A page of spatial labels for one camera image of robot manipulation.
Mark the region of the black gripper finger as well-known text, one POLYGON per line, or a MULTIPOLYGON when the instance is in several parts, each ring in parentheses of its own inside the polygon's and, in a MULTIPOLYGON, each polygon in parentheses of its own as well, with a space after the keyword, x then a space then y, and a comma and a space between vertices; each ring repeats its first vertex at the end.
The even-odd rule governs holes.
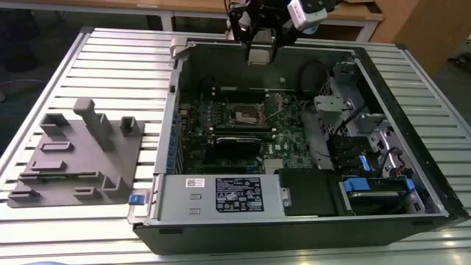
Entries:
POLYGON ((248 60, 256 31, 253 30, 252 20, 245 9, 229 8, 229 22, 233 39, 241 43, 244 59, 248 60))
POLYGON ((271 62, 275 61, 277 50, 291 42, 292 20, 288 17, 275 16, 272 21, 272 51, 271 62))

